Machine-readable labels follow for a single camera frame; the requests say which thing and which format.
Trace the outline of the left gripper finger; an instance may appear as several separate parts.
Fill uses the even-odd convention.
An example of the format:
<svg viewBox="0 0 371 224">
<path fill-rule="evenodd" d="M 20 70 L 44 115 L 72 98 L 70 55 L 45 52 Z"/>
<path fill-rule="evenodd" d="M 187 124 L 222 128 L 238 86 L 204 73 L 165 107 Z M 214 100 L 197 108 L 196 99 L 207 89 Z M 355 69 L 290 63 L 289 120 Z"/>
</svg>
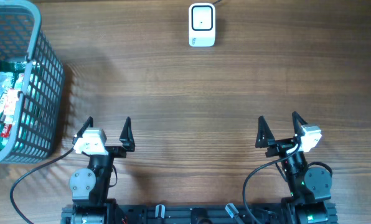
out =
<svg viewBox="0 0 371 224">
<path fill-rule="evenodd" d="M 133 132 L 131 129 L 131 118 L 127 117 L 122 132 L 120 134 L 121 142 L 134 142 Z"/>
<path fill-rule="evenodd" d="M 93 127 L 93 118 L 89 116 L 88 119 L 83 124 L 83 126 L 73 136 L 72 144 L 76 144 L 77 140 L 83 136 L 83 133 L 87 130 L 87 128 L 92 128 L 92 127 Z"/>
</svg>

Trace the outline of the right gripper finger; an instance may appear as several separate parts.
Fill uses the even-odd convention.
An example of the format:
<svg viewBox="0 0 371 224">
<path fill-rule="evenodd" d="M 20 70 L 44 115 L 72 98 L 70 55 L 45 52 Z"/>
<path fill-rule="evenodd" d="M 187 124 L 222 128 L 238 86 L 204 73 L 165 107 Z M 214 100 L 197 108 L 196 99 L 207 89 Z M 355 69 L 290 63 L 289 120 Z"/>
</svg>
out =
<svg viewBox="0 0 371 224">
<path fill-rule="evenodd" d="M 258 118 L 258 132 L 256 136 L 256 147 L 270 147 L 275 144 L 275 137 L 271 132 L 264 116 Z"/>
<path fill-rule="evenodd" d="M 292 112 L 294 133 L 298 136 L 304 136 L 303 125 L 308 124 L 297 111 Z"/>
</svg>

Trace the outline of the green white gloves package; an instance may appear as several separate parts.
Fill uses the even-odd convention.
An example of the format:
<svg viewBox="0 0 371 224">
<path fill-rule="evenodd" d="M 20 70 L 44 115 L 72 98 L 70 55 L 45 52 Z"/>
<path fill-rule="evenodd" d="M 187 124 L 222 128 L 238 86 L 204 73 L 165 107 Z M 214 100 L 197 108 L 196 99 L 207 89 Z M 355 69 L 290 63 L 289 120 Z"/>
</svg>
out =
<svg viewBox="0 0 371 224">
<path fill-rule="evenodd" d="M 14 115 L 3 114 L 7 91 L 10 88 L 22 90 L 27 63 L 8 61 L 1 64 L 0 69 L 0 150 L 8 143 L 9 138 L 2 138 L 1 131 L 4 124 L 14 124 Z"/>
</svg>

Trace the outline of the red white tissue pack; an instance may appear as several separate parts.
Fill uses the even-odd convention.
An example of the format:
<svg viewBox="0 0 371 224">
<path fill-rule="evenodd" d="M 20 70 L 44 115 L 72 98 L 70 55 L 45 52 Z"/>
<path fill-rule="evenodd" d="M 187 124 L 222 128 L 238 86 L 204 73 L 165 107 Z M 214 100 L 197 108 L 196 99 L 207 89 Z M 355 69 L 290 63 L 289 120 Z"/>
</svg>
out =
<svg viewBox="0 0 371 224">
<path fill-rule="evenodd" d="M 19 93 L 21 91 L 18 89 L 10 88 L 7 91 L 6 103 L 4 105 L 3 114 L 5 116 L 13 116 L 16 109 L 16 103 L 19 101 Z"/>
</svg>

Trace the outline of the red coffee stick sachet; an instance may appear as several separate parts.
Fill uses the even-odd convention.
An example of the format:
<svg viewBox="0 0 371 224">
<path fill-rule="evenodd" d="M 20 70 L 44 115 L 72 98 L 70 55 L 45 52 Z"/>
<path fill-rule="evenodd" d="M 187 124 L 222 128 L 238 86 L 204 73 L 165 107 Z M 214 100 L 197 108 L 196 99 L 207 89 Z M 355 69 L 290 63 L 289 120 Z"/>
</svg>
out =
<svg viewBox="0 0 371 224">
<path fill-rule="evenodd" d="M 3 129 L 1 131 L 1 137 L 8 138 L 10 136 L 11 129 L 12 124 L 4 124 Z"/>
</svg>

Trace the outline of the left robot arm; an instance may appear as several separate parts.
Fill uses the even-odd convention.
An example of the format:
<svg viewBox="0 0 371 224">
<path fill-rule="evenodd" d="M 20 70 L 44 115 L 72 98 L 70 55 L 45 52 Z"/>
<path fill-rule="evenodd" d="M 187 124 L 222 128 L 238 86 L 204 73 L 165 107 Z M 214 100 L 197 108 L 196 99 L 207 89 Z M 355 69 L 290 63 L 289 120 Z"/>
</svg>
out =
<svg viewBox="0 0 371 224">
<path fill-rule="evenodd" d="M 116 158 L 125 158 L 128 152 L 135 151 L 131 129 L 131 118 L 127 118 L 120 134 L 120 146 L 106 146 L 103 129 L 93 126 L 89 117 L 73 137 L 73 149 L 77 154 L 88 156 L 86 168 L 76 170 L 70 177 L 69 189 L 72 191 L 73 205 L 62 211 L 61 223 L 128 223 L 125 212 L 115 199 L 108 198 L 113 164 Z"/>
</svg>

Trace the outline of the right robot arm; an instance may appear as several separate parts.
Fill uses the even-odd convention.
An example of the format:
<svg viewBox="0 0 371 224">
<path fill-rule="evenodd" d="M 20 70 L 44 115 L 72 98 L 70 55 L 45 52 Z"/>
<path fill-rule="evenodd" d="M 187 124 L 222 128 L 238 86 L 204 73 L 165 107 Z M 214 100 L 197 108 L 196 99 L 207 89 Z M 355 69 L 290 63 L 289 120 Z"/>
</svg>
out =
<svg viewBox="0 0 371 224">
<path fill-rule="evenodd" d="M 255 146 L 266 149 L 266 157 L 275 162 L 286 181 L 290 197 L 281 200 L 288 223 L 329 223 L 331 199 L 331 168 L 322 162 L 308 162 L 305 153 L 317 146 L 322 138 L 319 126 L 307 123 L 297 112 L 292 113 L 294 136 L 275 139 L 264 116 L 258 118 Z"/>
</svg>

